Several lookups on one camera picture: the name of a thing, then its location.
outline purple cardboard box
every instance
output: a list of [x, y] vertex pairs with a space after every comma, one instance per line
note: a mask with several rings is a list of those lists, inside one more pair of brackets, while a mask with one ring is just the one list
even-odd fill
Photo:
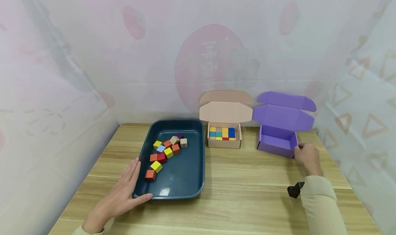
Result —
[[316, 111], [313, 100], [281, 92], [264, 92], [253, 109], [253, 120], [260, 123], [257, 149], [284, 157], [294, 157], [298, 145], [296, 131], [310, 131], [314, 118], [302, 110]]

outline red cube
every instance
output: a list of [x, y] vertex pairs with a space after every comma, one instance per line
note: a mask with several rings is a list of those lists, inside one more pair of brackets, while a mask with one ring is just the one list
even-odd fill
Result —
[[164, 146], [165, 146], [165, 148], [171, 147], [172, 146], [171, 141], [169, 141], [169, 140], [165, 141]]
[[180, 154], [179, 144], [172, 145], [172, 151], [174, 152], [174, 155]]
[[163, 163], [166, 163], [167, 160], [168, 160], [168, 159], [166, 158], [165, 153], [158, 154], [158, 157], [157, 157], [157, 161], [158, 161], [158, 162], [160, 162], [161, 164], [163, 164]]
[[154, 161], [157, 161], [158, 154], [151, 154], [150, 155], [150, 163], [153, 164]]
[[157, 176], [157, 173], [154, 170], [147, 170], [146, 171], [146, 181], [155, 181], [155, 177]]

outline dark teal tray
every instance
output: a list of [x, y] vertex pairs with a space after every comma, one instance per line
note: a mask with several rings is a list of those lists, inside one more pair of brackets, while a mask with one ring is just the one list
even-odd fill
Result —
[[[149, 158], [157, 153], [153, 147], [155, 141], [166, 141], [177, 133], [187, 138], [188, 147], [181, 153], [168, 159], [157, 174], [156, 180], [144, 179], [150, 168]], [[152, 193], [157, 200], [185, 200], [199, 196], [205, 184], [205, 131], [199, 120], [159, 120], [153, 123], [147, 133], [139, 159], [141, 170], [136, 183], [134, 197]]]

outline left hand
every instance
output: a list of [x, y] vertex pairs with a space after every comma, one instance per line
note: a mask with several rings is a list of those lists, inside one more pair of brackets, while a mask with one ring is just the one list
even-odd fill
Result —
[[110, 192], [89, 212], [82, 226], [84, 231], [91, 234], [99, 233], [109, 219], [120, 216], [153, 197], [153, 194], [150, 193], [136, 199], [131, 197], [138, 181], [140, 165], [139, 159], [136, 158], [123, 171], [120, 179]]

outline open box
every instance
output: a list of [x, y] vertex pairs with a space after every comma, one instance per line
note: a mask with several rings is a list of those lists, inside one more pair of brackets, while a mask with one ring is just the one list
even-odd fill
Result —
[[[252, 120], [252, 98], [242, 91], [208, 91], [200, 99], [205, 104], [199, 109], [199, 118], [208, 124], [208, 147], [240, 148], [242, 133], [240, 123]], [[235, 141], [209, 139], [209, 128], [235, 128]]]
[[261, 124], [257, 149], [294, 157], [294, 147], [298, 145], [296, 131], [312, 129], [315, 119], [302, 110], [315, 112], [313, 100], [281, 92], [264, 92], [257, 102], [266, 104], [253, 110], [253, 120]]

